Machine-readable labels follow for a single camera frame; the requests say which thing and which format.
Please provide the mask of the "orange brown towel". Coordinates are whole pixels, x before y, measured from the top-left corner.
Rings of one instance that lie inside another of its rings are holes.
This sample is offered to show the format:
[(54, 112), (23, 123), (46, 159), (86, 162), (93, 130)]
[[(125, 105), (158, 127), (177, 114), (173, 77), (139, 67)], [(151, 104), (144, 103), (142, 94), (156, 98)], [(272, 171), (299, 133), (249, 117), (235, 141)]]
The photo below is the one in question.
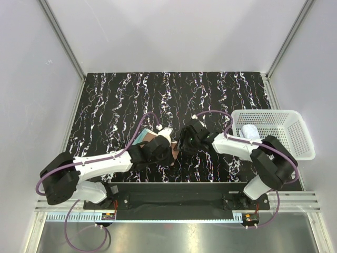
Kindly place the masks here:
[(179, 154), (176, 140), (171, 138), (169, 142), (165, 137), (149, 129), (144, 129), (134, 140), (132, 146), (136, 145), (141, 147), (149, 163), (161, 166), (173, 166)]

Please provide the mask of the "white towel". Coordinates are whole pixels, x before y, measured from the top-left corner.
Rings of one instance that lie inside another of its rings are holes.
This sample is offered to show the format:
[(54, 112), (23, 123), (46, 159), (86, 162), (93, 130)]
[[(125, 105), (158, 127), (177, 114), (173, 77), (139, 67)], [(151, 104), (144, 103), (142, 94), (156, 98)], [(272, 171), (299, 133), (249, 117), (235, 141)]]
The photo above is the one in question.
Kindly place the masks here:
[(257, 127), (252, 124), (243, 125), (239, 130), (239, 135), (240, 137), (245, 139), (255, 140), (260, 138), (260, 134)]

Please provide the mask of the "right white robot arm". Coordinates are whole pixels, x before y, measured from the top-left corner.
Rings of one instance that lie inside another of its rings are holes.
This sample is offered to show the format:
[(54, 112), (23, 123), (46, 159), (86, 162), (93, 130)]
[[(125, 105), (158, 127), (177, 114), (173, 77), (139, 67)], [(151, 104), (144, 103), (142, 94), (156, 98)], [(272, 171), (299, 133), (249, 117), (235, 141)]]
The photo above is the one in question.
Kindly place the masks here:
[(225, 132), (212, 133), (198, 119), (192, 119), (181, 130), (175, 149), (189, 154), (213, 150), (253, 163), (257, 175), (239, 195), (239, 203), (245, 209), (253, 208), (261, 195), (271, 190), (281, 190), (299, 176), (298, 162), (276, 137), (268, 135), (261, 141), (254, 141)]

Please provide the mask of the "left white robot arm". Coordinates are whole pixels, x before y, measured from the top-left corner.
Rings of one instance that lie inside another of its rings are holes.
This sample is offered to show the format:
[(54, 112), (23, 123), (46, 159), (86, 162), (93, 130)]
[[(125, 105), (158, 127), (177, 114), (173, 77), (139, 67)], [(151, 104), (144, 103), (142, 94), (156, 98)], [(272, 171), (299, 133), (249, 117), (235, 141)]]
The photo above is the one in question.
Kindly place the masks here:
[(80, 199), (107, 209), (114, 201), (112, 191), (102, 182), (92, 182), (92, 178), (138, 171), (152, 164), (171, 166), (179, 153), (176, 145), (163, 135), (146, 134), (140, 142), (109, 154), (72, 157), (69, 152), (62, 152), (40, 172), (36, 192), (50, 206)]

